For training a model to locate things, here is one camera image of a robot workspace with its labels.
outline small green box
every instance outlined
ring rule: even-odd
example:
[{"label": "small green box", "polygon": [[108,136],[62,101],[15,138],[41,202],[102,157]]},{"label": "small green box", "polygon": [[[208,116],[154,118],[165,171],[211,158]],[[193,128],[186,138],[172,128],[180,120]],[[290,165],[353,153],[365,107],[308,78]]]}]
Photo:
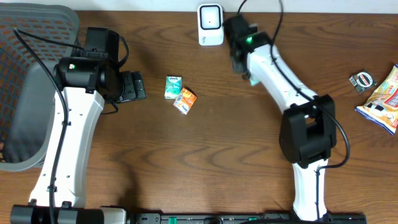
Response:
[{"label": "small green box", "polygon": [[164,98],[176,99],[181,91],[182,77],[166,77],[166,88],[164,91]]}]

